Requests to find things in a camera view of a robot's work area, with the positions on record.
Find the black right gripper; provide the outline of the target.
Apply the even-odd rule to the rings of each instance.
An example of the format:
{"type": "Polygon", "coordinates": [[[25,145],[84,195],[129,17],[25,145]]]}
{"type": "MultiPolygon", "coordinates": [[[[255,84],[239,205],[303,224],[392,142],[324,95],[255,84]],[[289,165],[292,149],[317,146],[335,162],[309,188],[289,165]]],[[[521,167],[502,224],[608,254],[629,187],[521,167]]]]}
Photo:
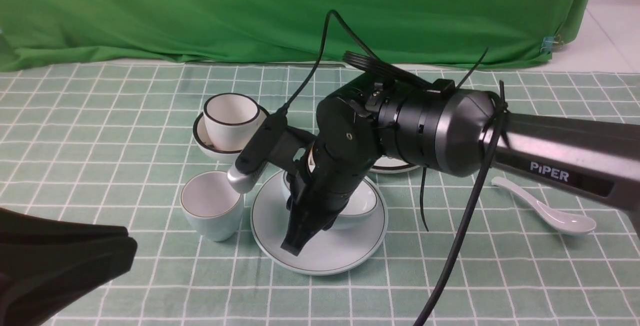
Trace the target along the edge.
{"type": "Polygon", "coordinates": [[[331,228],[382,156],[377,113],[366,104],[385,83],[356,78],[318,104],[317,137],[286,173],[289,219],[282,250],[297,257],[320,231],[331,228]]]}

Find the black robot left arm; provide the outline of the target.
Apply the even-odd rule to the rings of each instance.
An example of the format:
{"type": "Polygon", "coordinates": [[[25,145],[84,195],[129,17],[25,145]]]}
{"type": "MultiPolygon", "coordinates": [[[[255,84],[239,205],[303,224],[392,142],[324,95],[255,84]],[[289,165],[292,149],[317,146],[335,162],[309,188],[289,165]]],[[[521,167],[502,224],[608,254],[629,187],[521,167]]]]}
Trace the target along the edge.
{"type": "Polygon", "coordinates": [[[313,295],[247,225],[215,243],[177,207],[1,212],[2,325],[313,325],[313,295]]]}

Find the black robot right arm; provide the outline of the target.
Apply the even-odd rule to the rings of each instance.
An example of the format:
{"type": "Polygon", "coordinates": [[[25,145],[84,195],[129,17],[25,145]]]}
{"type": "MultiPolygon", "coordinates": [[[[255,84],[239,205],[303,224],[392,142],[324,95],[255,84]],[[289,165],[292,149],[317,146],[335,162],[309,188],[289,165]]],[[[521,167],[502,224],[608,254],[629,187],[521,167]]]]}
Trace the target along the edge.
{"type": "Polygon", "coordinates": [[[638,125],[518,114],[496,93],[443,83],[425,91],[361,74],[318,104],[317,139],[292,173],[287,241],[330,228],[379,157],[465,177],[492,141],[494,168],[621,210],[639,229],[638,125]]]}

